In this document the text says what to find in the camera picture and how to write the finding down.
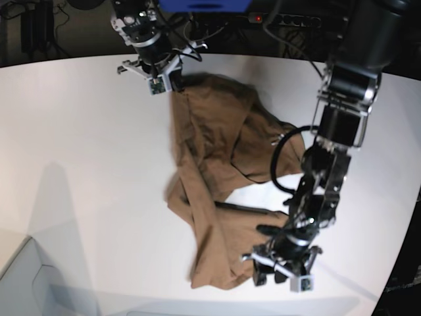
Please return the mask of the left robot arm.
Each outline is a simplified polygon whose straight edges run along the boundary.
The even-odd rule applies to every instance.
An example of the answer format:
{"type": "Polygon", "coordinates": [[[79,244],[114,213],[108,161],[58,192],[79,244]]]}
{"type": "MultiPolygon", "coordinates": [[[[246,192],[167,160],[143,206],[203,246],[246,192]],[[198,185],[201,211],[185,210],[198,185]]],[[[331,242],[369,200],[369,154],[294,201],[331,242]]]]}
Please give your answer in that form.
{"type": "Polygon", "coordinates": [[[397,54],[406,17],[419,6],[419,1],[355,3],[344,37],[320,73],[322,85],[311,124],[282,136],[272,154],[270,178],[275,182],[278,159],[286,143],[303,132],[314,136],[301,160],[299,185],[289,190],[286,223],[258,225],[257,231],[267,241],[242,256],[243,261],[253,264],[255,286],[264,285],[268,275],[273,275],[278,284],[289,281],[294,292],[314,288],[311,270],[322,253],[314,239],[323,228],[335,223],[341,187],[351,162],[349,150],[363,144],[382,72],[397,54]]]}

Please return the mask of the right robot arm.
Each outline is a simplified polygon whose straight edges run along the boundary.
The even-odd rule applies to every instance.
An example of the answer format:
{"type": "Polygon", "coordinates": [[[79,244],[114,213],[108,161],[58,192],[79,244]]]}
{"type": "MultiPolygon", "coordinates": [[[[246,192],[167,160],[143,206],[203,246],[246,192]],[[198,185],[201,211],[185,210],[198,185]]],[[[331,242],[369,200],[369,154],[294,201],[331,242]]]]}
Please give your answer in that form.
{"type": "Polygon", "coordinates": [[[145,79],[151,95],[180,92],[184,58],[201,62],[203,40],[188,40],[176,31],[176,23],[163,17],[157,1],[112,1],[111,26],[137,53],[123,61],[117,73],[132,72],[145,79]]]}

